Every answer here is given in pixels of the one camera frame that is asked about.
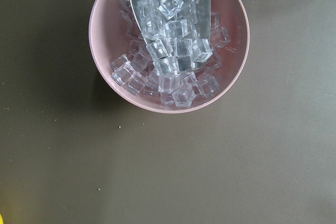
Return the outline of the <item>clear ice cube pile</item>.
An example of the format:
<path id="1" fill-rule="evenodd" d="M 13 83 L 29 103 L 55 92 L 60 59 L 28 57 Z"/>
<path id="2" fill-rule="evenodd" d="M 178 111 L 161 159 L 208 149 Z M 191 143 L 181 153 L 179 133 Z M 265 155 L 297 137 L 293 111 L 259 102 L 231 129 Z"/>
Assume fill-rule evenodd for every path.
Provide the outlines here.
<path id="1" fill-rule="evenodd" d="M 230 31 L 211 0 L 118 0 L 129 52 L 110 62 L 111 78 L 133 95 L 189 108 L 220 89 L 219 50 Z"/>

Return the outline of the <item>pink bowl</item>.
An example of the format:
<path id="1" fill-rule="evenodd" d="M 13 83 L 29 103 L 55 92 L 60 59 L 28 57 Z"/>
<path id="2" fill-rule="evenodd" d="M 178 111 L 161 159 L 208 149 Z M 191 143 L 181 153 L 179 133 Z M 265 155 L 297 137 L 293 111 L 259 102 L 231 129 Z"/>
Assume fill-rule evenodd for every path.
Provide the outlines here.
<path id="1" fill-rule="evenodd" d="M 127 21 L 119 11 L 118 0 L 96 0 L 90 16 L 89 44 L 91 54 L 105 82 L 128 102 L 157 113 L 179 114 L 204 108 L 222 97 L 235 83 L 243 70 L 250 43 L 250 30 L 246 10 L 241 0 L 211 0 L 211 10 L 220 12 L 221 24 L 229 31 L 230 43 L 219 49 L 224 65 L 218 69 L 222 81 L 210 98 L 196 99 L 190 108 L 164 106 L 158 97 L 132 95 L 112 78 L 110 61 L 128 51 L 130 38 L 126 36 Z"/>

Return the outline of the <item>metal ice scoop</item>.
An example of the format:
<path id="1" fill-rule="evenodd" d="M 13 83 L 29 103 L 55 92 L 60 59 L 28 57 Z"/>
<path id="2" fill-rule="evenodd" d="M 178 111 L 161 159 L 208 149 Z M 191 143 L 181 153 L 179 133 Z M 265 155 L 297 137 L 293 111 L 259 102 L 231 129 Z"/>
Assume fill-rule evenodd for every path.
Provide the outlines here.
<path id="1" fill-rule="evenodd" d="M 130 0 L 158 74 L 198 69 L 212 55 L 211 0 Z"/>

